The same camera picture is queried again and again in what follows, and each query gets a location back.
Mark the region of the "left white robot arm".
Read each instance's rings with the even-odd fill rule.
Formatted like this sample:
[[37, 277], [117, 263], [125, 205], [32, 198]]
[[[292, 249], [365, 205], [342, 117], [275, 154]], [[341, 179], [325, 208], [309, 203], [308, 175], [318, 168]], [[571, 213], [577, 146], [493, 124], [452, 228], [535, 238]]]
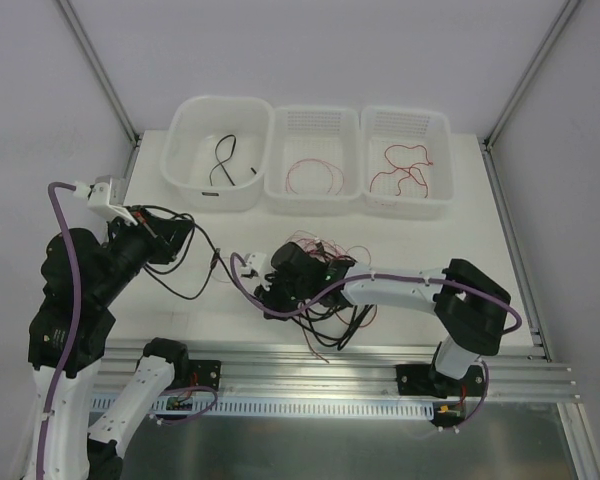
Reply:
[[152, 403], [166, 390], [190, 386], [192, 373], [183, 343], [151, 340], [132, 380], [91, 425], [91, 395], [115, 323], [110, 307], [148, 265], [175, 261], [195, 223], [183, 214], [164, 218], [152, 206], [133, 206], [114, 217], [113, 234], [101, 243], [90, 230], [69, 227], [61, 207], [54, 212], [60, 231], [47, 246], [44, 299], [29, 326], [37, 404], [25, 476], [117, 479]]

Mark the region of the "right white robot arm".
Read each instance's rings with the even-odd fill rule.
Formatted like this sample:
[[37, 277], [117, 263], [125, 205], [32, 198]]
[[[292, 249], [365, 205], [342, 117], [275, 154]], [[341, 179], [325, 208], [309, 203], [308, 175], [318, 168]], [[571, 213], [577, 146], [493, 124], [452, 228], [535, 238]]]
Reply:
[[299, 316], [318, 304], [327, 309], [386, 306], [430, 314], [447, 337], [434, 354], [430, 386], [449, 395], [474, 362], [499, 353], [510, 294], [464, 259], [441, 269], [374, 269], [349, 256], [321, 258], [288, 242], [270, 261], [254, 290], [267, 318]]

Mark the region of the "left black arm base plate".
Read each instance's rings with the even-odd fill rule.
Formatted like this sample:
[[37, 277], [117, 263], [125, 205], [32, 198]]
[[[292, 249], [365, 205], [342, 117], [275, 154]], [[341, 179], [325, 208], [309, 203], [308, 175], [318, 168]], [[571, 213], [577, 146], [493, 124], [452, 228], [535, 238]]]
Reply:
[[217, 391], [220, 386], [222, 362], [219, 360], [189, 360], [191, 386], [204, 386]]

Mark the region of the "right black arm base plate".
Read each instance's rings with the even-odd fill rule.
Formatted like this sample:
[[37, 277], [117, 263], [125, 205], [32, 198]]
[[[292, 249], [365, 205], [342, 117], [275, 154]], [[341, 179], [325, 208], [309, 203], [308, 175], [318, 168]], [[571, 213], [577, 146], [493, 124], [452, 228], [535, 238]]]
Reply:
[[428, 364], [400, 364], [395, 367], [398, 394], [400, 396], [481, 397], [487, 381], [484, 370], [478, 365], [469, 367], [461, 379], [442, 375]]

